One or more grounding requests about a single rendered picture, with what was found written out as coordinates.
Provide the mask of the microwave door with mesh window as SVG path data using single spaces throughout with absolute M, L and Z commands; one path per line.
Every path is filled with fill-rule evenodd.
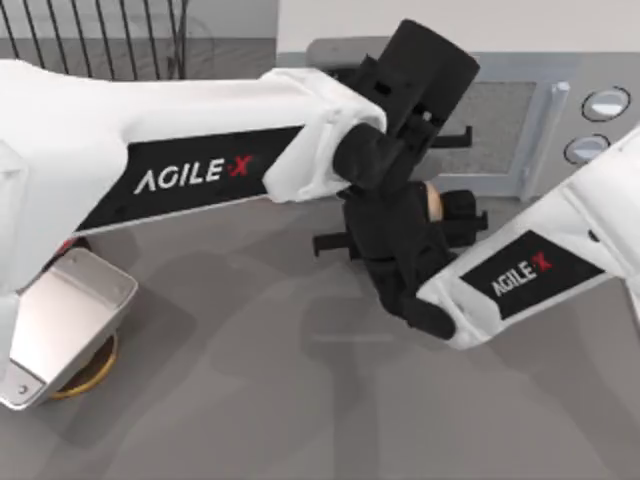
M 536 90 L 532 81 L 474 83 L 441 130 L 444 137 L 465 136 L 471 144 L 431 152 L 440 165 L 434 183 L 442 190 L 469 189 L 478 196 L 515 196 L 523 131 Z

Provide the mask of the large microwave knob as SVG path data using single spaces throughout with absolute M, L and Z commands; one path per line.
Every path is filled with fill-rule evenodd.
M 619 86 L 594 91 L 582 103 L 582 115 L 591 122 L 607 122 L 621 116 L 631 99 L 631 94 Z

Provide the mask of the small microwave knob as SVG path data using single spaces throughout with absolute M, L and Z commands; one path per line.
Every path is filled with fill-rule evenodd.
M 601 134 L 576 137 L 565 146 L 564 158 L 572 165 L 584 165 L 597 158 L 610 145 L 609 139 Z

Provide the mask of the tan round bread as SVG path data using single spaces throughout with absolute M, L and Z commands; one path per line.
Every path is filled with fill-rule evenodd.
M 440 192 L 431 182 L 425 183 L 425 191 L 427 194 L 427 210 L 429 220 L 432 222 L 439 222 L 444 217 L 444 208 Z

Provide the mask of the pale microwave oven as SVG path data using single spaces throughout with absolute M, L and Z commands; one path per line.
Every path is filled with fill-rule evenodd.
M 543 195 L 582 166 L 572 165 L 564 158 L 564 148 L 572 139 L 601 134 L 612 144 L 640 123 L 640 53 L 475 52 L 470 57 L 479 66 L 473 84 L 481 81 L 532 81 L 537 84 L 535 105 L 530 108 L 523 131 L 523 153 L 516 167 L 516 195 L 511 198 L 519 198 L 522 168 L 528 157 L 532 131 L 536 127 L 546 89 L 550 84 L 568 81 L 571 90 L 553 132 L 534 197 Z M 584 118 L 582 103 L 585 98 L 591 92 L 613 86 L 622 87 L 631 94 L 628 109 L 618 118 L 607 122 L 591 122 Z M 434 182 L 439 175 L 440 165 L 430 157 L 433 150 L 435 149 L 429 150 L 426 160 L 415 170 L 415 175 L 420 180 Z

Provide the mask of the gold round disc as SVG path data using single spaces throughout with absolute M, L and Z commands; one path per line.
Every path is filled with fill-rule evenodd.
M 49 396 L 50 400 L 66 400 L 85 394 L 98 386 L 113 369 L 119 351 L 119 336 L 111 335 L 85 366 L 63 387 Z

